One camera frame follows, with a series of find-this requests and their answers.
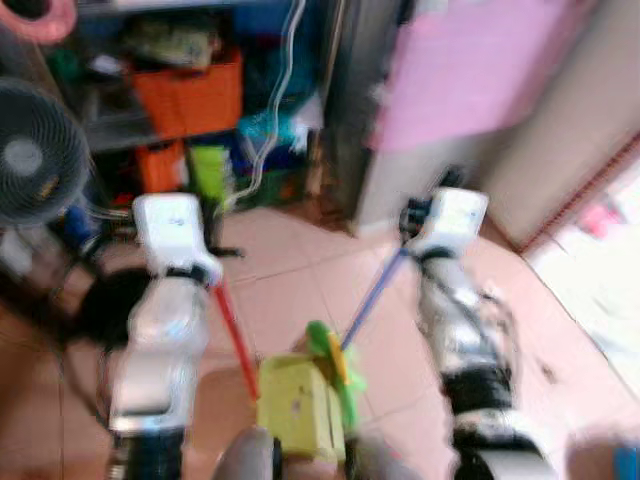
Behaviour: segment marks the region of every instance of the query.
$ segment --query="white cable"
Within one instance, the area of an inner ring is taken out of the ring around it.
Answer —
[[[291,16],[291,11],[293,11],[294,4],[296,5],[295,13],[291,18],[291,23],[288,26],[288,33],[286,39],[286,56],[287,56],[287,67],[284,70],[284,76],[278,76],[278,80],[280,82],[276,83],[278,87],[276,87],[269,97],[269,107],[271,107],[271,103],[273,100],[273,108],[272,108],[272,118],[273,118],[273,128],[267,137],[267,141],[262,146],[258,155],[254,159],[253,163],[253,172],[251,175],[251,184],[246,189],[236,192],[226,199],[224,206],[228,207],[230,205],[235,204],[240,198],[246,197],[254,193],[260,185],[262,184],[262,176],[264,172],[264,163],[267,158],[267,155],[271,152],[273,147],[276,145],[278,141],[278,136],[280,134],[280,122],[279,122],[279,113],[280,113],[280,104],[282,103],[282,98],[284,97],[284,93],[289,86],[289,80],[291,80],[291,74],[293,73],[293,44],[295,40],[296,30],[298,28],[298,24],[300,23],[300,19],[302,18],[302,14],[304,13],[304,8],[306,6],[307,0],[297,0],[296,2],[291,4],[291,10],[289,10],[289,14],[287,15],[287,19]],[[255,152],[255,148],[251,143],[251,140],[247,139],[248,145],[247,148],[249,152]]]

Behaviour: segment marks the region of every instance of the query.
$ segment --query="metal shelf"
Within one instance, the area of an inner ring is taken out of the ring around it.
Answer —
[[[154,10],[173,10],[194,7],[224,7],[277,0],[78,0],[81,17],[122,15]]]

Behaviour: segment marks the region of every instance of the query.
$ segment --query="tiled floor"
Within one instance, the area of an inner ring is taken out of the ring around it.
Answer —
[[[485,236],[496,238],[491,233]],[[257,357],[290,350],[313,319],[344,331],[394,246],[392,236],[355,240],[272,210],[230,218],[224,243],[247,250],[245,260],[224,263]],[[541,447],[561,478],[612,478],[610,445],[640,430],[635,399],[519,257],[481,238],[465,263],[478,281],[498,287],[515,312],[523,351],[519,404],[542,427]],[[404,265],[356,340],[368,382],[362,428],[384,434],[425,479],[443,480],[454,460],[450,416],[414,327],[417,280]],[[37,336],[7,315],[0,326],[0,478],[101,478],[108,436],[60,385]],[[210,329],[186,453],[189,480],[210,478],[224,446],[255,413],[215,308]],[[74,361],[92,391],[94,350],[77,345]]]

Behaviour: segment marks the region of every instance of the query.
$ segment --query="pink cloth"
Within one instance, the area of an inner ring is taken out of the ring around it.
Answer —
[[[450,0],[402,27],[372,146],[509,127],[533,108],[595,0]]]

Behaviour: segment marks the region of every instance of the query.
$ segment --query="electric fan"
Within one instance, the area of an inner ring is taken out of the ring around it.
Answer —
[[[53,97],[0,79],[0,227],[52,220],[80,193],[89,148]]]

